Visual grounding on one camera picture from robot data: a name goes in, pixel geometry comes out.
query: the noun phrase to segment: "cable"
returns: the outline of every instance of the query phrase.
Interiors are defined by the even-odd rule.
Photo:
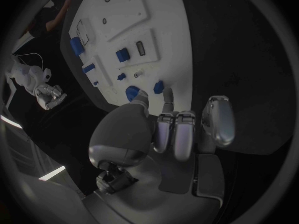
[[[12,54],[13,54],[14,56],[17,56],[17,57],[19,57],[19,56],[33,55],[33,54],[38,55],[38,56],[41,58],[41,68],[42,68],[42,70],[43,70],[43,59],[42,59],[41,55],[39,55],[39,54],[37,54],[37,53],[35,53],[35,52],[28,53],[28,54],[23,54],[23,55],[17,55],[17,54],[14,54],[14,53],[12,53]]]

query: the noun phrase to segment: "light strip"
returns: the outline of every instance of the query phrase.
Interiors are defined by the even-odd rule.
[[[54,177],[56,174],[60,173],[61,171],[63,171],[65,169],[64,166],[60,167],[60,168],[57,168],[56,170],[54,170],[53,172],[50,172],[48,173],[47,175],[39,178],[39,180],[42,180],[42,181],[47,181],[48,179]]]
[[[1,119],[2,119],[3,121],[7,122],[7,123],[10,123],[10,124],[13,125],[13,126],[16,126],[16,127],[18,127],[18,128],[22,128],[21,125],[19,125],[18,123],[13,122],[13,121],[11,121],[11,120],[9,120],[8,118],[5,118],[3,115],[1,115]]]

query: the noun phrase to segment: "white robot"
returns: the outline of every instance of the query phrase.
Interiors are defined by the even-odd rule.
[[[46,68],[44,71],[39,66],[28,66],[21,64],[18,57],[12,55],[14,61],[6,69],[5,75],[14,78],[25,90],[35,96],[39,105],[45,110],[61,104],[66,94],[59,86],[51,87],[46,82],[51,78],[51,70]]]

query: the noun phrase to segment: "blue button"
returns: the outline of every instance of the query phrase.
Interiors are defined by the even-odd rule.
[[[140,89],[136,86],[129,86],[126,89],[126,95],[127,95],[127,98],[130,102],[138,95],[139,90]]]
[[[82,70],[83,70],[84,73],[87,73],[87,72],[89,72],[89,71],[91,71],[92,69],[95,69],[95,68],[96,68],[95,65],[92,63],[92,64],[88,65],[87,67],[82,68]]]
[[[124,73],[121,73],[119,76],[117,76],[117,80],[122,81],[125,77],[126,75]]]
[[[116,55],[120,62],[124,62],[130,59],[130,55],[128,53],[128,50],[126,48],[119,50],[116,52]]]
[[[79,56],[84,52],[84,47],[81,44],[80,38],[78,36],[70,40],[71,46],[76,56]]]
[[[154,93],[161,94],[163,90],[164,90],[163,81],[158,81],[153,88]]]

